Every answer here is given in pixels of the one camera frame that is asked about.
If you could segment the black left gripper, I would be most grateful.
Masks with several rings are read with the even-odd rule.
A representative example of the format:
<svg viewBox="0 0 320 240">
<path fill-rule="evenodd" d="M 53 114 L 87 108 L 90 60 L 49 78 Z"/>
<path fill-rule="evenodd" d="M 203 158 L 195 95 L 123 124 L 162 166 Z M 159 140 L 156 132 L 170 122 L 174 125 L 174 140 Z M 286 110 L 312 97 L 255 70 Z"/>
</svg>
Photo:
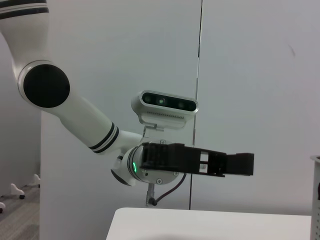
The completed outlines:
<svg viewBox="0 0 320 240">
<path fill-rule="evenodd" d="M 194 175 L 224 177 L 253 176 L 253 153 L 226 154 L 182 143 L 143 143 L 140 167 L 147 170 L 169 171 Z"/>
</svg>

